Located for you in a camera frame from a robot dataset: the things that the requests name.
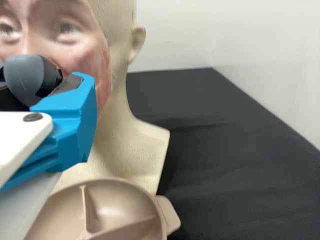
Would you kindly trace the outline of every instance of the neck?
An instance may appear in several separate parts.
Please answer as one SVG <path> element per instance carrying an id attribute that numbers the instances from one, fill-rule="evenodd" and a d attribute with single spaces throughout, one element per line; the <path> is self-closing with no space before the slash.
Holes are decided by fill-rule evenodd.
<path id="1" fill-rule="evenodd" d="M 127 88 L 126 88 L 127 71 L 122 71 L 113 77 L 115 83 L 112 92 L 107 100 L 98 121 L 96 128 L 96 138 L 108 138 L 109 136 L 118 135 L 132 127 L 137 121 L 130 110 Z"/>

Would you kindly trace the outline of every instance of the robotic arm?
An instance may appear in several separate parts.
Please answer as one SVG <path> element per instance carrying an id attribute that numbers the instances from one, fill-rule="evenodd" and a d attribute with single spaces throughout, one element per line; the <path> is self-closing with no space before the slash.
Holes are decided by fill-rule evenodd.
<path id="1" fill-rule="evenodd" d="M 2 73 L 1 191 L 42 172 L 63 172 L 86 162 L 97 124 L 94 79 L 74 72 L 62 81 L 57 67 L 38 55 L 10 56 Z M 6 125 L 19 122 L 25 129 L 5 131 Z M 24 144 L 13 149 L 14 139 L 21 138 Z"/>

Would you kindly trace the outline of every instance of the eye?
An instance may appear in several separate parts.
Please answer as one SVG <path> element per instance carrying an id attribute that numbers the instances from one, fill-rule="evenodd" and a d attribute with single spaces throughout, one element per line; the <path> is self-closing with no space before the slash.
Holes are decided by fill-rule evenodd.
<path id="1" fill-rule="evenodd" d="M 17 31 L 6 23 L 0 23 L 0 36 L 9 37 L 16 34 Z"/>
<path id="2" fill-rule="evenodd" d="M 59 26 L 59 33 L 64 35 L 72 35 L 79 31 L 80 29 L 76 25 L 69 22 L 63 22 Z"/>

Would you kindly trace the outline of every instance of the black mattress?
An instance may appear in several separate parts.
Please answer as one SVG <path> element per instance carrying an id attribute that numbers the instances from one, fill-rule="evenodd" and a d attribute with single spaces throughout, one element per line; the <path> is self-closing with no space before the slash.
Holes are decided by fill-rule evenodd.
<path id="1" fill-rule="evenodd" d="M 320 152 L 229 80 L 131 73 L 127 92 L 171 132 L 158 194 L 182 226 L 169 240 L 320 240 Z"/>

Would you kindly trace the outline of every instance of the black screw head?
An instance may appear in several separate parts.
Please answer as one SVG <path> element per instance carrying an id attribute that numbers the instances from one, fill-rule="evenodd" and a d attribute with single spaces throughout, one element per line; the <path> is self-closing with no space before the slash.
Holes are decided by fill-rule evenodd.
<path id="1" fill-rule="evenodd" d="M 40 113 L 30 113 L 26 116 L 24 116 L 23 121 L 24 122 L 36 122 L 40 119 L 43 119 L 44 116 L 42 116 Z"/>

